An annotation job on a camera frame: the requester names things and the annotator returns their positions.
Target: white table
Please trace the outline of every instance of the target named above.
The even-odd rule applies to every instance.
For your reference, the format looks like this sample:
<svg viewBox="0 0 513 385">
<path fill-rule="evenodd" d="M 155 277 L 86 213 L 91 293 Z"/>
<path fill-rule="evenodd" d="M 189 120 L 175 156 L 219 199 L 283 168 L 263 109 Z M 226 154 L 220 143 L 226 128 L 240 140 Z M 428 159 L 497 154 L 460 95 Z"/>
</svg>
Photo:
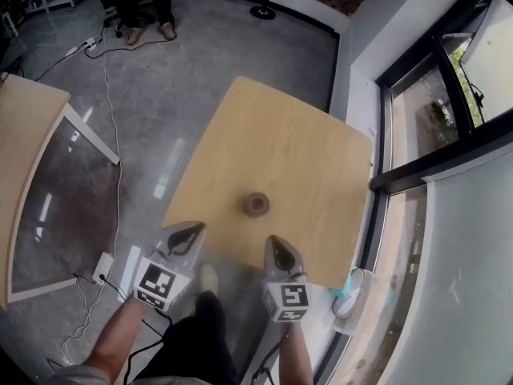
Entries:
<svg viewBox="0 0 513 385">
<path fill-rule="evenodd" d="M 113 164 L 119 157 L 68 103 L 70 94 L 16 75 L 0 85 L 0 306 L 69 286 L 75 278 L 12 293 L 14 247 L 23 205 L 51 136 L 63 118 Z"/>
</svg>

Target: electrical outlet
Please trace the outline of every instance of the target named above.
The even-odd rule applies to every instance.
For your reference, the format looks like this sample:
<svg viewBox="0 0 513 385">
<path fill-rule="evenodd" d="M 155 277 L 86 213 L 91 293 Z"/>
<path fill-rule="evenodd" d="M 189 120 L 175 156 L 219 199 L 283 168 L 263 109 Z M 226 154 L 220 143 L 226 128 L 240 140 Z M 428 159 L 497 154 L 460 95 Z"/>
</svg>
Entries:
<svg viewBox="0 0 513 385">
<path fill-rule="evenodd" d="M 99 258 L 98 265 L 96 266 L 95 273 L 93 274 L 93 279 L 101 286 L 105 284 L 105 281 L 100 279 L 99 276 L 103 275 L 107 278 L 111 272 L 113 263 L 114 258 L 109 253 L 102 253 L 102 256 Z"/>
</svg>

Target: shoe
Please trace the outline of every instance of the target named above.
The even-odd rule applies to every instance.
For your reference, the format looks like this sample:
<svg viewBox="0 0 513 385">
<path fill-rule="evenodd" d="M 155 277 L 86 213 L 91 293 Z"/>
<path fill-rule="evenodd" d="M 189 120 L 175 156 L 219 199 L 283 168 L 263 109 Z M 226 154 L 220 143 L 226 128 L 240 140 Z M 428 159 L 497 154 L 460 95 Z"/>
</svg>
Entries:
<svg viewBox="0 0 513 385">
<path fill-rule="evenodd" d="M 144 33 L 144 28 L 142 27 L 134 27 L 131 29 L 131 33 L 127 38 L 128 46 L 133 46 L 139 41 L 139 37 Z"/>
<path fill-rule="evenodd" d="M 194 315 L 196 312 L 196 299 L 198 297 L 190 297 L 187 302 L 185 302 L 184 308 L 182 309 L 182 318 L 188 318 Z"/>
<path fill-rule="evenodd" d="M 165 22 L 162 26 L 160 26 L 159 31 L 164 35 L 164 38 L 169 42 L 171 40 L 176 39 L 175 27 L 170 22 Z"/>
<path fill-rule="evenodd" d="M 203 264 L 200 270 L 201 292 L 211 291 L 217 296 L 219 289 L 219 278 L 217 272 L 211 264 Z"/>
</svg>

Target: glass window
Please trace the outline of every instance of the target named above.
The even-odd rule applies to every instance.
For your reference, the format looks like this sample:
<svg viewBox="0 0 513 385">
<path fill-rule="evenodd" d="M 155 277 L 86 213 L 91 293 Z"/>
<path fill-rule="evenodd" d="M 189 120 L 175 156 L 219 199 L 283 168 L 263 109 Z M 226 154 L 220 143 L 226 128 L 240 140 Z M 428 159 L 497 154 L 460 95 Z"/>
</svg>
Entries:
<svg viewBox="0 0 513 385">
<path fill-rule="evenodd" d="M 408 88 L 392 101 L 392 168 L 458 139 L 449 95 L 432 56 L 405 79 Z"/>
<path fill-rule="evenodd" d="M 481 0 L 442 35 L 474 126 L 513 107 L 513 6 L 506 0 Z"/>
<path fill-rule="evenodd" d="M 375 385 L 398 343 L 417 283 L 426 225 L 427 186 L 391 196 L 366 304 L 333 383 Z"/>
</svg>

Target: stand pole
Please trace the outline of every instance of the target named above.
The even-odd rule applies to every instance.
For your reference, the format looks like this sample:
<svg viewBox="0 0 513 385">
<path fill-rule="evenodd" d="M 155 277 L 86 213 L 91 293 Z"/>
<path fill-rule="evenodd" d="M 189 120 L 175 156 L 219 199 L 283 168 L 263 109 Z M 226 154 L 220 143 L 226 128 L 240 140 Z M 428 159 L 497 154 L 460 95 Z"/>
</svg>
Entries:
<svg viewBox="0 0 513 385">
<path fill-rule="evenodd" d="M 262 20 L 273 20 L 273 18 L 276 17 L 276 13 L 269 9 L 269 1 L 270 0 L 264 0 L 263 6 L 254 6 L 249 12 Z"/>
</svg>

